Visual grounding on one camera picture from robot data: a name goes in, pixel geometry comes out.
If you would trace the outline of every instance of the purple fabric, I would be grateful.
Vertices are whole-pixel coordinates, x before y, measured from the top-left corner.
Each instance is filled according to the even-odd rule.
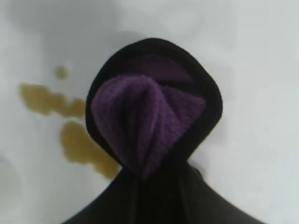
[[[151,64],[152,60],[149,67],[143,60],[137,60],[137,67],[144,72],[122,73],[105,82],[97,91],[91,110],[98,130],[115,155],[145,179],[158,169],[175,142],[201,115],[205,100],[157,83],[157,79],[172,81],[171,77],[190,82],[179,65],[164,61],[165,68],[155,69],[157,64]]]

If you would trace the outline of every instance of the brown stain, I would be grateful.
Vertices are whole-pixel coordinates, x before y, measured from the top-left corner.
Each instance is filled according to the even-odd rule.
[[[56,112],[66,118],[85,115],[85,101],[80,98],[68,103],[62,93],[53,93],[37,84],[22,83],[19,91],[23,103],[32,112],[44,116]],[[60,143],[69,162],[92,164],[98,173],[109,179],[114,179],[119,172],[118,163],[90,138],[80,123],[65,123],[60,131]]]
[[[59,113],[65,118],[82,118],[85,114],[85,101],[75,98],[68,103],[62,93],[53,93],[46,86],[22,83],[19,87],[21,98],[32,112],[49,116]]]
[[[55,76],[59,80],[65,80],[69,76],[68,69],[63,65],[57,66],[55,68]]]
[[[97,172],[109,179],[114,179],[118,174],[118,163],[89,137],[80,123],[65,123],[60,132],[60,143],[70,162],[91,163]]]

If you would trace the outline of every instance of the white floor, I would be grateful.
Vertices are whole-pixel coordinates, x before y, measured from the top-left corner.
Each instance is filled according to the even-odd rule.
[[[219,84],[221,122],[194,153],[206,181],[269,224],[299,223],[298,0],[0,0],[0,223],[59,224],[109,184],[69,163],[66,121],[32,114],[21,82],[84,98],[107,58],[145,37],[191,52]],[[57,64],[70,64],[59,82]]]

